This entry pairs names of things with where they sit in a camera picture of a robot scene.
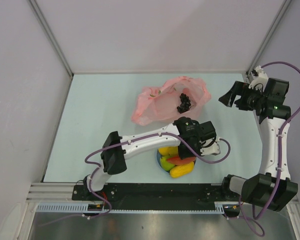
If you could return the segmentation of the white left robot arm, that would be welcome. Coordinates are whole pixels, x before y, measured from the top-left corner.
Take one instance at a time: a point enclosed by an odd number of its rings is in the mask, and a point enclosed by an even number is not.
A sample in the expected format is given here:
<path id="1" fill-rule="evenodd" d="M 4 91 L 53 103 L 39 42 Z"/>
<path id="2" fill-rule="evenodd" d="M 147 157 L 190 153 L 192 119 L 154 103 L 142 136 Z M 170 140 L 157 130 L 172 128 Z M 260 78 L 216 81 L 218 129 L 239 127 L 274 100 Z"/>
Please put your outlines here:
<path id="1" fill-rule="evenodd" d="M 90 200 L 97 199 L 111 176 L 127 170 L 126 160 L 162 147 L 177 147 L 182 160 L 218 155 L 221 152 L 211 121 L 199 123 L 183 116 L 173 123 L 143 134 L 120 136 L 114 131 L 108 135 L 103 147 L 96 151 L 101 161 L 97 163 L 96 170 L 87 176 L 83 194 Z"/>

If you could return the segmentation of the green fake pear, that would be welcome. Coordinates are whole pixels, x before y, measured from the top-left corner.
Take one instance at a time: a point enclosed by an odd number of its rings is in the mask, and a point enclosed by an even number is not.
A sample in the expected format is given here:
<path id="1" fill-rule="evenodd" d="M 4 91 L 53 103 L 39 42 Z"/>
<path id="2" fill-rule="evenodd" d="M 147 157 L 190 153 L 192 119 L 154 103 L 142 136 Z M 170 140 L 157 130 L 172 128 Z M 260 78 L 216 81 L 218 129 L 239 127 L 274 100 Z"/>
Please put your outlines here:
<path id="1" fill-rule="evenodd" d="M 172 168 L 174 168 L 176 165 L 173 163 L 168 162 L 168 159 L 170 156 L 162 156 L 160 158 L 160 166 L 163 170 L 169 172 Z"/>

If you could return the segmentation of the yellow fake mango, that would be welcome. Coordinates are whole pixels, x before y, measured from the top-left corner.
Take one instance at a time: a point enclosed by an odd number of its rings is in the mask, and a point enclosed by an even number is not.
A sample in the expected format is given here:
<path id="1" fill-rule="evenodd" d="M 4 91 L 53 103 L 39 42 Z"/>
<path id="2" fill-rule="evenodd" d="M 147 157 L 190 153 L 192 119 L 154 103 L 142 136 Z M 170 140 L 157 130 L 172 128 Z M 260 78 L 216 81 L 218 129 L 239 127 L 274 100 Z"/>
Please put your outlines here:
<path id="1" fill-rule="evenodd" d="M 170 156 L 178 156 L 179 155 L 178 147 L 177 146 L 170 146 L 168 148 L 168 154 Z"/>

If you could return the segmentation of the pink plastic bag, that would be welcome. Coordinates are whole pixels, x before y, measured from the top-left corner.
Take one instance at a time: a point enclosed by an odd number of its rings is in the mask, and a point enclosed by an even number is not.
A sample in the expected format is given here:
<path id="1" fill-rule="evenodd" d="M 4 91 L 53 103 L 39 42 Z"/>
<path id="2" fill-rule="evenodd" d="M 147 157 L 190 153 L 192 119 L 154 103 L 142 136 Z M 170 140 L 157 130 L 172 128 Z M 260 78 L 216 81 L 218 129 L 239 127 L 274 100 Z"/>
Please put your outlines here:
<path id="1" fill-rule="evenodd" d="M 179 113 L 180 95 L 189 97 L 191 106 Z M 163 86 L 147 86 L 142 89 L 136 101 L 131 121 L 146 126 L 154 122 L 172 123 L 180 117 L 198 119 L 203 106 L 211 100 L 207 84 L 201 78 L 178 76 L 167 80 Z"/>

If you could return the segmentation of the fake watermelon slice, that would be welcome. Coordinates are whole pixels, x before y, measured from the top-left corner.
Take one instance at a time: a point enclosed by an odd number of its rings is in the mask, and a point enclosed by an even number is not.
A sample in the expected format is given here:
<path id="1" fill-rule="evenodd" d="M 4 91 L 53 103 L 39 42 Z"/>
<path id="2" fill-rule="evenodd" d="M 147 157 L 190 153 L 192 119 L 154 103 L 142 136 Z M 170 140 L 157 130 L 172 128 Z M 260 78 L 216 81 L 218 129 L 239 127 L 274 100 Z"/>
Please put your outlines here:
<path id="1" fill-rule="evenodd" d="M 186 165 L 188 163 L 194 162 L 196 160 L 196 157 L 187 157 L 181 159 L 179 156 L 173 156 L 168 158 L 166 161 L 170 164 L 180 166 L 180 165 Z"/>

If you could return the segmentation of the yellow fake pear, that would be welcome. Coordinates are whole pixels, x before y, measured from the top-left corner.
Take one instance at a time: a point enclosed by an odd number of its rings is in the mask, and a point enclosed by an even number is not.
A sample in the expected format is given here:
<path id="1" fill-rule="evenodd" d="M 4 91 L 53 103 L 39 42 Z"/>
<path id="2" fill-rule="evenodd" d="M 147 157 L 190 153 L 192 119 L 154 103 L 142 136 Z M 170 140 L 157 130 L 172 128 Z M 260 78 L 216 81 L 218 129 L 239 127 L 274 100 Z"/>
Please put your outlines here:
<path id="1" fill-rule="evenodd" d="M 162 156 L 168 156 L 170 154 L 169 151 L 170 147 L 161 147 L 158 149 L 159 154 Z"/>

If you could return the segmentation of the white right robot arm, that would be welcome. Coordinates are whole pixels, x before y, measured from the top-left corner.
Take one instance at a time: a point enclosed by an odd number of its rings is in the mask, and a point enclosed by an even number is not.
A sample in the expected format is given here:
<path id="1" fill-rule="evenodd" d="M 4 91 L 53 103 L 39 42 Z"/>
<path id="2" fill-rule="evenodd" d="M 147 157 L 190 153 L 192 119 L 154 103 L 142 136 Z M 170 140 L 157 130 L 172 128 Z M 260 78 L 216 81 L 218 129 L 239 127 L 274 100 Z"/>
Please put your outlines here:
<path id="1" fill-rule="evenodd" d="M 262 142 L 261 164 L 258 174 L 245 179 L 232 174 L 224 177 L 221 196 L 232 201 L 241 200 L 258 207 L 281 211 L 298 192 L 292 182 L 287 163 L 287 136 L 291 108 L 284 105 L 289 82 L 277 78 L 245 83 L 235 81 L 231 89 L 218 100 L 227 107 L 254 111 L 258 116 Z"/>

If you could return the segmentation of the black fake grapes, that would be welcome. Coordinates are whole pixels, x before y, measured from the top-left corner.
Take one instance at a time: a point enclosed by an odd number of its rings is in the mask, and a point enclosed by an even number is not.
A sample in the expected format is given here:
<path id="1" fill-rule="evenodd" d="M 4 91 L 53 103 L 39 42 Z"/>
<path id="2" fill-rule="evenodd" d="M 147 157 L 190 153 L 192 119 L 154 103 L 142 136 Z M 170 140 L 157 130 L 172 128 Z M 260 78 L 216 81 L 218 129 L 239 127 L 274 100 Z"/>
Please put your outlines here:
<path id="1" fill-rule="evenodd" d="M 181 93 L 179 98 L 180 98 L 180 105 L 176 109 L 180 114 L 183 114 L 190 110 L 192 104 L 190 98 L 184 93 Z"/>

